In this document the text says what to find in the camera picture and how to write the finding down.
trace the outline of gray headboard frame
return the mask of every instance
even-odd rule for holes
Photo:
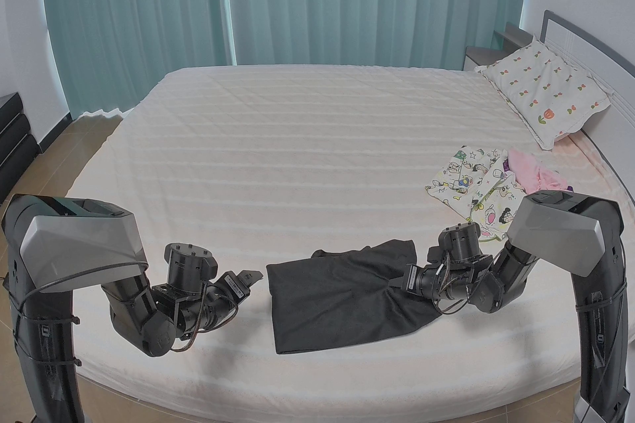
[[[621,54],[617,53],[614,49],[612,49],[611,47],[607,46],[604,42],[602,42],[597,37],[591,35],[586,30],[583,30],[579,26],[577,26],[574,23],[566,20],[565,18],[562,18],[561,16],[553,13],[552,11],[545,11],[545,14],[544,14],[544,17],[543,17],[543,20],[542,20],[542,31],[540,32],[540,41],[541,42],[543,42],[543,43],[545,42],[545,39],[547,37],[547,27],[548,27],[550,21],[555,22],[556,24],[562,26],[564,29],[566,29],[567,31],[573,33],[577,37],[582,38],[588,44],[591,44],[591,46],[595,47],[600,52],[605,54],[607,57],[609,57],[611,60],[613,60],[616,64],[618,64],[625,72],[627,72],[633,78],[635,78],[635,64],[632,64],[631,62],[626,60],[626,58],[624,58]],[[589,140],[593,143],[593,145],[598,149],[598,151],[599,151],[600,155],[602,156],[602,158],[604,159],[604,161],[611,167],[611,169],[613,169],[613,172],[616,174],[617,178],[621,181],[623,187],[626,189],[626,191],[628,192],[629,196],[631,197],[631,200],[635,204],[635,199],[633,198],[633,192],[631,192],[633,190],[633,185],[632,184],[630,186],[626,185],[626,183],[624,182],[623,178],[620,176],[620,173],[616,170],[616,168],[611,163],[611,161],[608,160],[606,155],[603,153],[601,146],[598,146],[598,143],[593,140],[593,136],[589,135],[589,133],[587,133],[585,131],[585,127],[582,128],[582,132],[589,138]]]

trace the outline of pillow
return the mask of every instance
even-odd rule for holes
[[[476,70],[504,96],[542,149],[579,131],[591,115],[609,105],[593,78],[566,63],[542,42]]]

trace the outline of robotic arm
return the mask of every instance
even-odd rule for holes
[[[408,265],[391,281],[425,296],[441,313],[473,304],[492,313],[515,300],[538,259],[571,273],[580,328],[581,384],[574,423],[621,423],[625,388],[628,310],[624,228],[617,203],[582,194],[540,191],[523,198],[496,256],[483,255],[478,224],[445,229],[428,252],[428,265]],[[441,310],[440,300],[457,300]]]
[[[169,244],[168,283],[151,287],[134,215],[95,200],[15,195],[2,228],[9,262],[3,286],[36,411],[32,422],[90,423],[75,376],[81,362],[72,345],[72,324],[79,324],[74,289],[101,285],[117,333],[148,356],[162,356],[231,321],[262,278],[259,271],[227,271],[212,283],[218,265],[210,252]],[[176,339],[187,345],[173,349]]]

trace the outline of pink fabric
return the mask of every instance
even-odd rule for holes
[[[529,153],[511,148],[508,161],[510,171],[516,175],[516,181],[528,194],[538,190],[567,190],[567,181],[559,173],[547,169]]]

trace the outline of bed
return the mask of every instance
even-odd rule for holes
[[[586,36],[545,14],[542,39],[578,58],[626,106],[635,104],[629,95],[635,71]],[[615,81],[617,67],[625,74]],[[440,166],[463,144],[515,146],[560,171],[576,191],[620,203],[633,278],[634,189],[626,160],[632,155],[621,155],[627,146],[608,134],[620,128],[623,140],[633,143],[626,140],[635,124],[631,117],[623,120],[629,107],[611,107],[593,117],[589,135],[580,132],[541,151],[474,72],[182,69],[168,74],[122,121],[68,195],[114,202],[135,214],[152,284],[165,280],[163,249],[174,241],[209,248],[219,273],[266,274],[267,264],[309,257],[316,249],[340,252],[391,238],[414,240],[423,262],[440,230],[458,221],[425,192]],[[489,242],[483,251],[500,247]],[[82,319],[75,354],[85,377],[219,421],[433,422],[578,377],[571,286],[568,273],[539,262],[523,296],[499,313],[468,306],[397,339],[278,356],[265,279],[230,326],[200,335],[185,354],[162,358],[144,356],[113,331],[107,299],[94,287],[75,292],[75,314]],[[630,303],[632,339],[632,296]]]

